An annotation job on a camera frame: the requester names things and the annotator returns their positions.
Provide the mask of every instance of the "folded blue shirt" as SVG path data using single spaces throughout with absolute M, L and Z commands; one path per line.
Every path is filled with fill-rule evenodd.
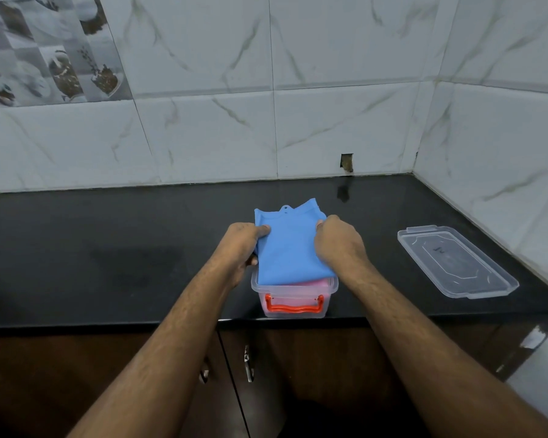
M 256 226 L 272 228 L 256 245 L 258 284 L 283 286 L 335 276 L 314 250 L 317 221 L 327 218 L 317 200 L 311 198 L 296 209 L 282 206 L 278 212 L 255 209 L 254 214 Z

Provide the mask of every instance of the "clear plastic box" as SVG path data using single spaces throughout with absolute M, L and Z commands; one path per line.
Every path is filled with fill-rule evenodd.
M 519 286 L 515 278 L 453 228 L 409 227 L 398 232 L 398 240 L 447 297 L 500 297 Z
M 339 279 L 325 278 L 290 286 L 261 286 L 258 268 L 252 273 L 252 289 L 260 296 L 264 314 L 270 318 L 323 318 Z

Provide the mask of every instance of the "kitchen counter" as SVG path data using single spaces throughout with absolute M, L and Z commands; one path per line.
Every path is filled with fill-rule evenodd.
M 425 314 L 452 321 L 548 321 L 548 286 L 410 175 L 334 177 L 0 194 L 0 330 L 151 329 L 236 221 L 316 198 L 353 224 L 378 270 Z M 441 294 L 398 242 L 399 230 L 450 226 L 520 283 L 507 297 Z M 343 286 L 324 319 L 265 318 L 249 273 L 220 327 L 365 325 Z

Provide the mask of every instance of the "hairy arm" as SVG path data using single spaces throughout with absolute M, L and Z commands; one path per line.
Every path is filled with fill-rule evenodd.
M 317 255 L 363 303 L 367 319 L 435 437 L 548 437 L 548 419 L 448 338 L 367 259 L 357 231 L 331 215 Z
M 176 436 L 229 291 L 241 280 L 267 226 L 235 223 L 167 317 L 68 435 Z

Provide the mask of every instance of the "tiled wall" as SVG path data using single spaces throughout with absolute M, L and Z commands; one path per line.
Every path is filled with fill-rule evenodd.
M 457 2 L 101 0 L 133 100 L 0 106 L 0 191 L 409 172 Z
M 414 173 L 548 280 L 548 0 L 459 0 Z

